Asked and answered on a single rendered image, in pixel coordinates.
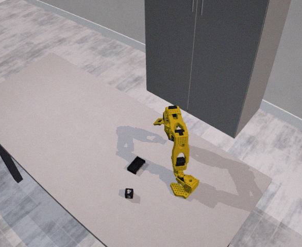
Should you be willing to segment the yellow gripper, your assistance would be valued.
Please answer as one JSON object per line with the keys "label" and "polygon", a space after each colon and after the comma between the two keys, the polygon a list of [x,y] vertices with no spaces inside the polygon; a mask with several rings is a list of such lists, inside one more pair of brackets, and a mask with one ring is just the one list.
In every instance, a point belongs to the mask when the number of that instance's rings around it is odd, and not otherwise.
{"label": "yellow gripper", "polygon": [[[158,118],[153,124],[154,125],[164,124],[163,118]],[[176,126],[174,130],[177,130],[177,128],[178,128],[178,126]],[[164,130],[165,130],[168,138],[171,139],[171,133],[169,132],[169,130],[170,130],[170,124],[169,123],[164,124]]]}

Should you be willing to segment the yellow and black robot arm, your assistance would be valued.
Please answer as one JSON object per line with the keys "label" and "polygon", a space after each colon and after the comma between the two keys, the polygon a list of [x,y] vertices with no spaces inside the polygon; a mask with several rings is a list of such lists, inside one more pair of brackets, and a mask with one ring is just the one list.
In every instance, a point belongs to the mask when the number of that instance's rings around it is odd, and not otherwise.
{"label": "yellow and black robot arm", "polygon": [[[169,106],[163,112],[164,124],[170,124],[169,132],[174,137],[174,146],[172,149],[172,164],[174,175],[178,183],[171,183],[170,187],[176,197],[187,198],[191,193],[191,187],[197,182],[198,179],[191,175],[184,174],[183,170],[187,169],[189,162],[189,144],[188,144],[188,131],[186,124],[183,122],[179,106]],[[176,126],[181,129],[174,130]],[[179,153],[183,153],[184,157],[178,157]],[[179,185],[181,184],[181,185]]]}

